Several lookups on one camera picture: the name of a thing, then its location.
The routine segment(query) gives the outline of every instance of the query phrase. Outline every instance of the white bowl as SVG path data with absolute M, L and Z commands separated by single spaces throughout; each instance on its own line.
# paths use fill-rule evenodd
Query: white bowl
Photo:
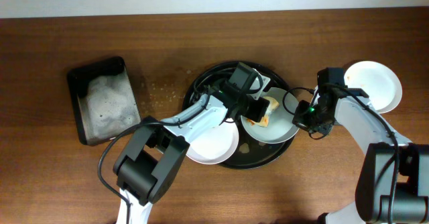
M 375 110 L 387 113 L 397 107 L 402 98 L 402 85 L 387 66 L 372 61 L 355 63 L 344 74 L 349 88 L 363 89 Z

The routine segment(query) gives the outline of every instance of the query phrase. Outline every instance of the white foam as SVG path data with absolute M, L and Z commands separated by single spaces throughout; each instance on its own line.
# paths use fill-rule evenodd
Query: white foam
M 90 81 L 79 105 L 88 144 L 114 137 L 141 120 L 126 70 Z

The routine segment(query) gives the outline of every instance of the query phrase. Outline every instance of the crumb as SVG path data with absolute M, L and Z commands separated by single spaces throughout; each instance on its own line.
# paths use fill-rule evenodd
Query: crumb
M 250 120 L 250 119 L 246 119 L 246 121 L 250 122 L 251 126 L 255 125 L 255 123 L 252 120 Z
M 247 143 L 242 144 L 239 148 L 239 151 L 243 154 L 249 153 L 250 152 L 249 144 L 247 144 Z

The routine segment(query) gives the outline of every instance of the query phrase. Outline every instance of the black tray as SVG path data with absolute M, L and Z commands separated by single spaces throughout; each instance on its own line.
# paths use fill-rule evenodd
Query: black tray
M 95 146 L 97 144 L 101 144 L 109 141 L 112 137 L 115 137 L 117 133 L 112 133 L 112 135 L 108 137 L 102 137 L 101 139 L 87 139 L 87 134 L 85 133 L 84 123 L 83 123 L 83 112 L 81 111 L 79 105 L 79 99 L 83 98 L 88 93 L 88 85 L 89 82 L 94 80 L 99 76 L 117 76 L 125 71 L 127 74 L 127 69 L 125 66 L 125 62 L 120 56 L 115 56 L 112 58 L 108 58 L 105 60 L 101 60 L 100 62 L 95 62 L 86 66 L 81 66 L 79 68 L 71 69 L 67 73 L 67 82 L 68 88 L 70 91 L 70 97 L 72 100 L 72 107 L 74 118 L 76 120 L 76 127 L 78 131 L 79 141 L 84 145 Z M 141 121 L 140 114 L 137 112 L 135 114 L 138 116 L 137 123 Z
M 219 70 L 227 70 L 228 68 L 230 68 L 232 72 L 234 71 L 235 67 L 237 67 L 239 62 L 245 63 L 246 65 L 259 71 L 261 74 L 270 77 L 271 80 L 269 84 L 264 88 L 264 91 L 267 91 L 272 87 L 278 87 L 281 89 L 289 90 L 288 84 L 275 72 L 260 64 L 256 64 L 253 62 L 246 62 L 246 61 L 224 62 L 222 64 L 216 65 L 208 69 L 207 71 L 203 72 L 201 75 L 209 72 L 216 72 Z M 194 96 L 193 84 L 194 83 L 191 84 L 191 86 L 189 87 L 184 97 L 183 107 L 182 107 L 183 110 L 193 105 L 193 103 L 200 98 L 199 95 Z M 264 166 L 279 158 L 287 150 L 287 148 L 292 143 L 292 140 L 294 139 L 292 137 L 289 140 L 279 144 L 263 144 L 257 141 L 256 139 L 253 139 L 249 134 L 247 134 L 247 132 L 244 130 L 243 126 L 241 125 L 240 119 L 236 119 L 235 123 L 237 124 L 237 127 L 239 129 L 239 145 L 237 150 L 235 150 L 234 154 L 229 159 L 219 164 L 226 168 L 252 169 L 252 168 Z M 247 143 L 249 145 L 249 152 L 246 154 L 239 151 L 240 146 L 244 143 Z

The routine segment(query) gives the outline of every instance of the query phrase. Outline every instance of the wood grain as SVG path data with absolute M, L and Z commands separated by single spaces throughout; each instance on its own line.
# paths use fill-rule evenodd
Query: wood grain
M 291 87 L 314 87 L 322 68 L 374 60 L 390 67 L 404 90 L 400 105 L 383 116 L 427 143 L 427 7 L 2 19 L 0 222 L 116 219 L 119 199 L 97 178 L 105 144 L 78 142 L 66 83 L 70 68 L 114 55 L 125 59 L 141 114 L 159 119 L 179 112 L 192 80 L 222 61 L 258 62 Z M 126 142 L 105 161 L 112 184 L 111 166 Z M 362 162 L 342 127 L 317 142 L 300 131 L 281 158 L 255 170 L 186 159 L 149 222 L 313 220 L 353 201 Z

